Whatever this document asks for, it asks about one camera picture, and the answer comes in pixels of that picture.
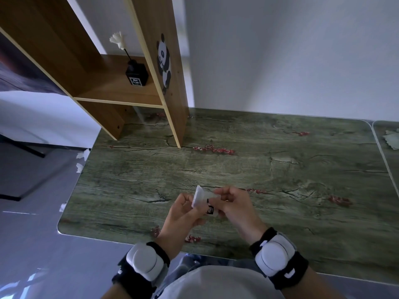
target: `hand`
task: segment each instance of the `hand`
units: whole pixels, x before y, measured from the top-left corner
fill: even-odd
[[[247,191],[235,186],[225,186],[213,192],[221,195],[222,198],[211,198],[209,203],[222,211],[220,215],[229,219],[241,238],[249,244],[260,240],[267,226],[257,215]]]
[[[155,243],[167,254],[170,260],[182,250],[184,240],[190,230],[198,225],[205,224],[201,217],[208,211],[207,204],[191,207],[193,196],[181,193],[169,210],[164,226]]]

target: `black stick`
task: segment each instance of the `black stick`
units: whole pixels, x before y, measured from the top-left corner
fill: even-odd
[[[129,60],[132,60],[131,58],[130,58],[130,55],[127,53],[127,51],[126,51],[126,48],[124,48],[124,51],[126,52],[126,54],[127,54],[127,56],[129,57]]]

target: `person's right hand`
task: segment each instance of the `person's right hand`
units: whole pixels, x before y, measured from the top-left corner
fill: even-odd
[[[211,198],[211,206],[221,210],[228,220],[236,227],[241,238],[249,244],[261,239],[267,226],[257,215],[247,191],[235,186],[224,186],[213,191],[222,196],[221,199]]]

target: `shelf panel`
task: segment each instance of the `shelf panel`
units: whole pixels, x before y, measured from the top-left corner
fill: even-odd
[[[89,73],[81,89],[74,95],[76,100],[163,108],[150,73],[145,86],[133,86],[125,75],[127,56],[101,55],[101,57],[103,68]],[[144,63],[149,71],[144,57],[133,56],[132,59]]]

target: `person's left hand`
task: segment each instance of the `person's left hand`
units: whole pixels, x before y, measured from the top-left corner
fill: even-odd
[[[192,195],[179,194],[169,210],[161,232],[154,241],[165,251],[170,260],[179,254],[190,230],[195,226],[205,224],[205,220],[201,217],[207,212],[208,205],[203,204],[192,208],[192,201]]]

